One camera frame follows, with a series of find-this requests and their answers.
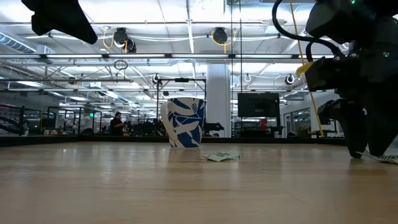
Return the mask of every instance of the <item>monitor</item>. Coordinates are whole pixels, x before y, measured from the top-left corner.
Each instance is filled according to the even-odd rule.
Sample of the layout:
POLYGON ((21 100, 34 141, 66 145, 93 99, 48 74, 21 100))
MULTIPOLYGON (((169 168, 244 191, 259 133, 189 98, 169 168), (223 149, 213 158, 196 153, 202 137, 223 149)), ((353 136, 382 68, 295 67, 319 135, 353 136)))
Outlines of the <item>monitor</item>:
POLYGON ((241 118, 279 117, 279 94, 238 93, 238 116, 241 118))

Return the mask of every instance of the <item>crumpled paper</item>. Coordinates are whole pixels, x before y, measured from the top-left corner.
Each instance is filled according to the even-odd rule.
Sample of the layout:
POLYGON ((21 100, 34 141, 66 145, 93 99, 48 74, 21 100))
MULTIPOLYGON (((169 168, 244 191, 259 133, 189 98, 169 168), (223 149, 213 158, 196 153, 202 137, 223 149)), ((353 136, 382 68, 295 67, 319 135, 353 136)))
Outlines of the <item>crumpled paper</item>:
POLYGON ((216 152, 209 155, 202 155, 202 157, 211 161, 221 162, 225 160, 239 159, 241 155, 236 152, 216 152))
POLYGON ((373 156, 370 154, 368 150, 365 150, 364 152, 357 152, 358 154, 361 154, 362 156, 366 156, 368 158, 374 159, 379 162, 388 162, 391 164, 398 164, 398 155, 383 155, 380 157, 373 156))

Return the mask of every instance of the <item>red object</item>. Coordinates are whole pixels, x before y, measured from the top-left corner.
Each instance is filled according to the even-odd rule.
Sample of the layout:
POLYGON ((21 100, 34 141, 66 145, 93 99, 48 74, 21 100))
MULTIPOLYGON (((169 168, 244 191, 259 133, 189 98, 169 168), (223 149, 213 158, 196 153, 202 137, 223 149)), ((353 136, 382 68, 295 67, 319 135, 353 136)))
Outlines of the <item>red object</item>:
POLYGON ((266 119, 261 119, 260 120, 260 129, 261 129, 261 131, 267 131, 267 129, 268 129, 267 124, 268 124, 268 120, 266 120, 266 119))

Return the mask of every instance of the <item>person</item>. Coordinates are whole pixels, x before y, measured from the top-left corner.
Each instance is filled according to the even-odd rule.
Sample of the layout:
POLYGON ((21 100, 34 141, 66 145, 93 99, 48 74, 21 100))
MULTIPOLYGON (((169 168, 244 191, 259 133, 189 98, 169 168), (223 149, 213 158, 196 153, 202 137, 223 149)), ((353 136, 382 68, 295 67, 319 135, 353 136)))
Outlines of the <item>person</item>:
POLYGON ((123 136, 124 124, 121 121, 121 113, 117 112, 111 121, 111 135, 123 136))

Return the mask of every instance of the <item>wooden floor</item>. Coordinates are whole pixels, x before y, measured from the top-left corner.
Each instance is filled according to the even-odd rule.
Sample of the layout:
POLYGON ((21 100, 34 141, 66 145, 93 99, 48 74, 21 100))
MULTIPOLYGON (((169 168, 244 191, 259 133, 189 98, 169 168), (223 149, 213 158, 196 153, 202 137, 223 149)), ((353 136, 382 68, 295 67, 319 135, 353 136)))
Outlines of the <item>wooden floor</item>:
POLYGON ((396 223, 398 166, 345 147, 70 143, 0 148, 0 223, 396 223), (241 160, 200 154, 238 151, 241 160))

